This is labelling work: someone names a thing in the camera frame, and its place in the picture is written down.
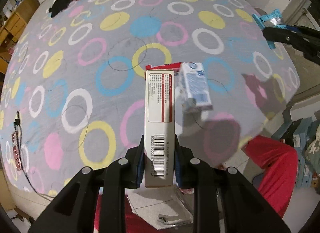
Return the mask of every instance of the red pants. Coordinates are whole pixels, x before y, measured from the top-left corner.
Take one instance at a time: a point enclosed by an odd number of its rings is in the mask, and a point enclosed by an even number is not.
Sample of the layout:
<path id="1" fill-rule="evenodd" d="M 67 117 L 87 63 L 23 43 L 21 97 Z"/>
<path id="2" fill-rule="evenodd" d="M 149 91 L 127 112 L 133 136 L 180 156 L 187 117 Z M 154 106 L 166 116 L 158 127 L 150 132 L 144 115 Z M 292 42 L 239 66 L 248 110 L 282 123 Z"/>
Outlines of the red pants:
<path id="1" fill-rule="evenodd" d="M 259 192 L 282 218 L 289 205 L 296 180 L 297 152 L 291 146 L 260 135 L 248 143 L 244 152 L 265 170 Z M 96 229 L 99 228 L 100 207 L 101 196 L 98 198 L 94 220 Z M 127 233 L 158 232 L 132 212 L 127 197 L 125 198 L 125 220 Z"/>

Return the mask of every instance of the white box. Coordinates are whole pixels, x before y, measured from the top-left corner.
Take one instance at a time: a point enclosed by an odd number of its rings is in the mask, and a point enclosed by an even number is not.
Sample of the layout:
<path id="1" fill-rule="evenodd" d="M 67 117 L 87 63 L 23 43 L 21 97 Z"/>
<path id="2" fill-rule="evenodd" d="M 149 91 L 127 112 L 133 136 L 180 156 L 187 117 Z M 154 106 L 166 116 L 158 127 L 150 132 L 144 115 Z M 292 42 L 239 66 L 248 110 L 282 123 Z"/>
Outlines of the white box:
<path id="1" fill-rule="evenodd" d="M 145 186 L 173 184 L 174 71 L 146 71 L 144 122 Z"/>
<path id="2" fill-rule="evenodd" d="M 201 63 L 182 63 L 179 79 L 182 109 L 185 112 L 212 110 L 207 77 Z"/>

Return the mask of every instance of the black and white plush toy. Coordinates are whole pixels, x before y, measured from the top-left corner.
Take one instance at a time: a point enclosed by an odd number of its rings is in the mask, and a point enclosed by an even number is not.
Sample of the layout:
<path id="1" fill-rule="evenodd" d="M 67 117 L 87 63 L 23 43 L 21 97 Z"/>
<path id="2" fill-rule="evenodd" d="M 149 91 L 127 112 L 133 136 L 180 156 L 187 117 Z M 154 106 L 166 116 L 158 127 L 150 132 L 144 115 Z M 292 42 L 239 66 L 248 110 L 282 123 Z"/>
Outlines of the black and white plush toy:
<path id="1" fill-rule="evenodd" d="M 51 12 L 51 18 L 53 18 L 59 12 L 68 8 L 71 1 L 72 0 L 54 0 L 52 7 L 47 10 L 47 13 Z"/>

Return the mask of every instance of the metal rivet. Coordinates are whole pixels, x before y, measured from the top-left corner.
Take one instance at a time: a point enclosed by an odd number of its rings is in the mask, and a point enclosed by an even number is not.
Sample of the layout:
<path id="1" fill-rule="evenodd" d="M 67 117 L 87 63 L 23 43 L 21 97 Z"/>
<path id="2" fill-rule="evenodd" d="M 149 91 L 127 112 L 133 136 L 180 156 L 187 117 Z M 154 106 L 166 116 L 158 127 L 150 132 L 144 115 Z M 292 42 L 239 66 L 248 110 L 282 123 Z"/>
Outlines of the metal rivet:
<path id="1" fill-rule="evenodd" d="M 90 167 L 83 167 L 82 170 L 81 170 L 81 172 L 82 172 L 83 174 L 88 174 L 88 173 L 91 172 L 91 169 L 90 169 Z"/>
<path id="2" fill-rule="evenodd" d="M 236 174 L 236 173 L 238 172 L 235 167 L 229 167 L 229 168 L 227 169 L 227 171 L 228 171 L 228 173 L 230 173 L 230 174 Z"/>
<path id="3" fill-rule="evenodd" d="M 128 161 L 128 159 L 126 159 L 126 158 L 121 158 L 119 161 L 118 161 L 118 163 L 119 164 L 121 164 L 121 165 L 125 165 L 125 164 L 127 164 L 129 161 Z"/>
<path id="4" fill-rule="evenodd" d="M 192 164 L 194 164 L 194 165 L 197 165 L 197 164 L 200 163 L 200 160 L 199 160 L 198 158 L 192 158 L 192 159 L 190 160 L 190 163 L 192 163 Z"/>

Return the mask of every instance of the plush toy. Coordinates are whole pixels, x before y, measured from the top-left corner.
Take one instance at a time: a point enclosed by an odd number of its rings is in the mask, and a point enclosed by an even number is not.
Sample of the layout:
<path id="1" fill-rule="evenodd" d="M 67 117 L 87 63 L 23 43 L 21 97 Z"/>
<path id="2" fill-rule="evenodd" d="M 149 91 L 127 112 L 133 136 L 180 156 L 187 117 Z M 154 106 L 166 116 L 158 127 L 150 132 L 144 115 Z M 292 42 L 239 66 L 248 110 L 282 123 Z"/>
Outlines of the plush toy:
<path id="1" fill-rule="evenodd" d="M 68 8 L 71 1 L 72 0 L 54 0 L 52 7 L 47 10 L 47 13 L 51 12 L 51 18 L 53 18 L 59 12 Z"/>

